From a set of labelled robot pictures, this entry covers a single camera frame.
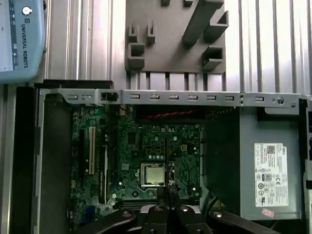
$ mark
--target motherboard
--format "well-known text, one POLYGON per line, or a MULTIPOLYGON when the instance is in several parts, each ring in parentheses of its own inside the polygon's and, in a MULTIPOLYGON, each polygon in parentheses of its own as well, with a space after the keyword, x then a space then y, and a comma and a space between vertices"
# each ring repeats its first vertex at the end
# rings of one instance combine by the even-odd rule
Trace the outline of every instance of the motherboard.
POLYGON ((202 127, 142 124, 135 111, 134 106, 73 107, 72 230, 123 202, 157 204, 164 188, 199 201, 202 127))

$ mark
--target sticker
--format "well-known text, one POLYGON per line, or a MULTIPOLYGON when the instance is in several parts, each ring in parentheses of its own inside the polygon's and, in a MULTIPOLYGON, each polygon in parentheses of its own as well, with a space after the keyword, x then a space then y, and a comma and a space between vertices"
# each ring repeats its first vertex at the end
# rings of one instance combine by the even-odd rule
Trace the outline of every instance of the sticker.
POLYGON ((263 208, 262 209, 262 212, 261 212, 263 215, 267 216, 267 217, 270 217, 270 218, 273 218, 274 217, 274 212, 273 211, 270 211, 266 208, 263 208))
POLYGON ((288 206, 287 148, 254 144, 254 168, 255 206, 288 206))

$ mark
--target pcie slot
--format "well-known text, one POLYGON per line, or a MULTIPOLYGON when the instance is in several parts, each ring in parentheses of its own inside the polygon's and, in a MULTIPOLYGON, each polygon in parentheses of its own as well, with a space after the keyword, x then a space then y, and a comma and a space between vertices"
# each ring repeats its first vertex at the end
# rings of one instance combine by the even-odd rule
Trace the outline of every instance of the pcie slot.
POLYGON ((94 175, 95 160, 96 160, 96 128, 95 127, 89 127, 89 140, 90 140, 89 175, 94 175))
POLYGON ((108 146, 103 145, 103 152, 100 155, 99 161, 99 203, 107 203, 107 165, 108 165, 108 146))

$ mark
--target pink sticker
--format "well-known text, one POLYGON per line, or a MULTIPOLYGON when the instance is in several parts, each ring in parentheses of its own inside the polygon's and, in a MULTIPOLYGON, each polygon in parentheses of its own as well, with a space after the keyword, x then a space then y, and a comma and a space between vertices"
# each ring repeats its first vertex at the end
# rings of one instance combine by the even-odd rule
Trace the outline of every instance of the pink sticker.
POLYGON ((264 214, 265 216, 270 217, 270 218, 274 217, 274 212, 270 211, 270 210, 268 210, 266 208, 262 209, 262 214, 264 214))

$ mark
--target black wire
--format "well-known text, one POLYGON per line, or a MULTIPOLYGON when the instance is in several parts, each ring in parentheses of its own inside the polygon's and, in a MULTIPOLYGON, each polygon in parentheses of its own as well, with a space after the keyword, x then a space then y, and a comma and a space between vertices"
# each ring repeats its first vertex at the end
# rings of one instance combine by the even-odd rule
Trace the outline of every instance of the black wire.
POLYGON ((207 217, 208 212, 211 210, 211 208, 215 205, 215 203, 218 201, 218 198, 215 196, 207 205, 205 210, 205 217, 207 217))

